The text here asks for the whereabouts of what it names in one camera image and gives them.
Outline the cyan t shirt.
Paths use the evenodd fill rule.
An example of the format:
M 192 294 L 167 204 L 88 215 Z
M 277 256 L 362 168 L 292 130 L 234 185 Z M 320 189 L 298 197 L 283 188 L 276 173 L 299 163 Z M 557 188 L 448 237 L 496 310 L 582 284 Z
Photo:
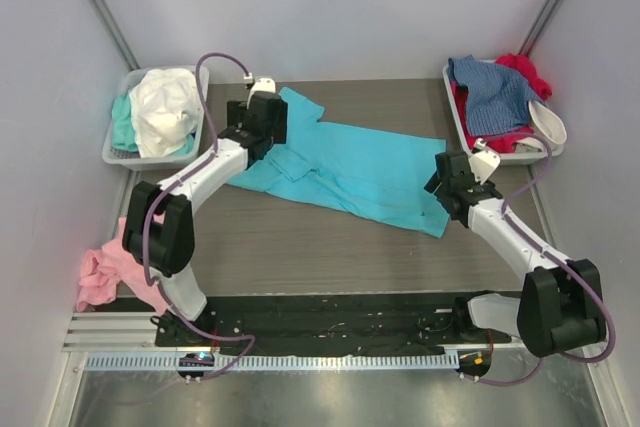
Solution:
M 287 141 L 230 185 L 439 238 L 449 216 L 425 190 L 441 139 L 327 122 L 322 106 L 284 87 Z

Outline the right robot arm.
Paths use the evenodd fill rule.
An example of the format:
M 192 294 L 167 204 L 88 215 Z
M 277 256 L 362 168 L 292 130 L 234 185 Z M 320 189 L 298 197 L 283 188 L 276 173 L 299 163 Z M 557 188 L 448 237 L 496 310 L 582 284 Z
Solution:
M 517 297 L 486 292 L 457 301 L 459 328 L 516 337 L 538 358 L 604 343 L 594 359 L 606 358 L 616 332 L 597 267 L 570 259 L 517 217 L 481 170 L 495 158 L 490 151 L 439 153 L 425 186 L 452 220 L 486 241 L 522 280 Z

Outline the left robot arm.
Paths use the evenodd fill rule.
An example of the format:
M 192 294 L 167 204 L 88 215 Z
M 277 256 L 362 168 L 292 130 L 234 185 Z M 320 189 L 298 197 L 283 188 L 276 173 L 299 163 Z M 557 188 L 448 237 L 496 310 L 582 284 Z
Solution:
M 227 181 L 286 142 L 287 114 L 287 103 L 273 92 L 230 101 L 228 126 L 216 145 L 162 182 L 141 181 L 134 187 L 123 249 L 143 267 L 146 284 L 158 288 L 174 315 L 199 322 L 207 306 L 191 266 L 194 214 Z

